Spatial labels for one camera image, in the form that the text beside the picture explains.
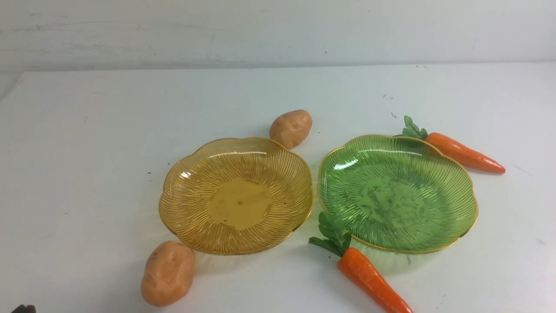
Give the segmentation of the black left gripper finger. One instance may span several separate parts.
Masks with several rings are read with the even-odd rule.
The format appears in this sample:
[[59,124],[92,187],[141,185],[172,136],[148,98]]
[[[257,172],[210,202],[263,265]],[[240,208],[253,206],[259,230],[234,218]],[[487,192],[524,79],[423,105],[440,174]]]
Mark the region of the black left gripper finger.
[[11,313],[36,313],[34,305],[19,305]]

